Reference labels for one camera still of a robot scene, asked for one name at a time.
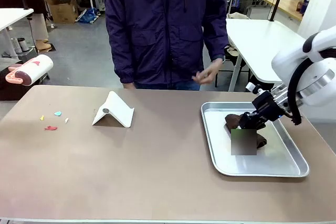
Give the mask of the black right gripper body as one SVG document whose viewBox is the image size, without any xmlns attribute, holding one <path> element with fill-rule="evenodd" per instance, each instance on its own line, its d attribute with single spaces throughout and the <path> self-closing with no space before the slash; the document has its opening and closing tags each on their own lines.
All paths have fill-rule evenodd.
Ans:
<svg viewBox="0 0 336 224">
<path fill-rule="evenodd" d="M 258 95 L 252 104 L 260 118 L 266 121 L 275 121 L 282 117 L 282 108 L 274 101 L 269 91 L 264 91 Z"/>
</svg>

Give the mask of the person's left hand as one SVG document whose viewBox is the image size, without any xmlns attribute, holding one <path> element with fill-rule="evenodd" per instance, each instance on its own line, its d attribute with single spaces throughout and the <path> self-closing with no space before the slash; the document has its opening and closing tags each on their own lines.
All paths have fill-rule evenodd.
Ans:
<svg viewBox="0 0 336 224">
<path fill-rule="evenodd" d="M 199 85 L 210 84 L 215 79 L 222 65 L 223 59 L 217 58 L 202 72 L 197 72 L 195 76 L 192 76 L 192 79 Z"/>
</svg>

